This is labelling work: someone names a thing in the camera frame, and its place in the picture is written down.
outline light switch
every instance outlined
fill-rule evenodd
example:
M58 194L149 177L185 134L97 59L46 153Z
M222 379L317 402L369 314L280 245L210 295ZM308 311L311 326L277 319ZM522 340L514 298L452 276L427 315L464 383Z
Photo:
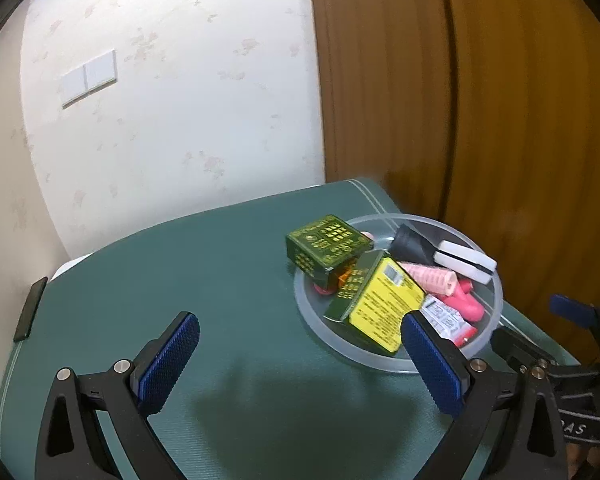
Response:
M89 92L116 80L116 51L111 50L84 65Z
M84 77L84 67L78 67L62 76L62 106L87 93L87 83Z

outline pink foam roller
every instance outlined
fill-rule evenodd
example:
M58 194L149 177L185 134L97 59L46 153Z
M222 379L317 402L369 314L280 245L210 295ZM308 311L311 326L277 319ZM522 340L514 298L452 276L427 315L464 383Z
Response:
M458 286L458 277L452 270L407 262L400 262L400 266L416 280L418 285L431 294L450 296Z

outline wall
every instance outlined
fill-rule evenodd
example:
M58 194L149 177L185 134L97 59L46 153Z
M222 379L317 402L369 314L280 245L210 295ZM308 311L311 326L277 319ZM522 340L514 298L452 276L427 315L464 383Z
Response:
M63 110L59 77L112 48L118 82ZM72 257L324 181L310 0L32 0L21 84Z
M20 43L29 3L0 31L0 382L31 283L68 258L46 211L24 134Z

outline clear plastic bowl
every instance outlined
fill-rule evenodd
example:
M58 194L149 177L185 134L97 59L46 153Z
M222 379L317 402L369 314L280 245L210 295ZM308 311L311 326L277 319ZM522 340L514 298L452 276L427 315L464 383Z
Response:
M394 234L398 227L405 220L413 222L422 234L436 245L442 240L449 240L456 244L482 251L478 245L469 240L461 232L442 222L422 216L400 213L368 215L348 220L347 223L355 226L359 231L371 233L374 237L376 248L387 249L394 239ZM491 293L483 294L485 290L489 290ZM334 330L337 330L337 324L330 323L323 317L333 297L318 294L311 280L299 269L296 270L294 291L296 301L298 302L298 309L307 325L336 352L355 362L378 370L402 374L418 373L404 347L400 347L400 350L398 350L398 353L394 357L387 357L373 353L368 349L360 348L355 339L347 337L346 332L340 331L339 333L335 333ZM496 329L500 320L500 315L502 314L502 286L500 285L500 278L497 272L494 273L493 279L487 286L474 282L474 296L484 305L485 313L484 317L478 323L473 323L478 329L477 335L461 348L462 353L467 358L475 356L489 342L491 333ZM485 301L484 297L493 297L493 304Z

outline yellow label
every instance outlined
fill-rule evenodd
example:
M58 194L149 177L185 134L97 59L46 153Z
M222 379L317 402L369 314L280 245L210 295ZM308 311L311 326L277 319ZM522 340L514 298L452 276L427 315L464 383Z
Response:
M374 271L349 322L383 348L400 348L400 323L404 315L420 308L424 291L391 258L383 258Z

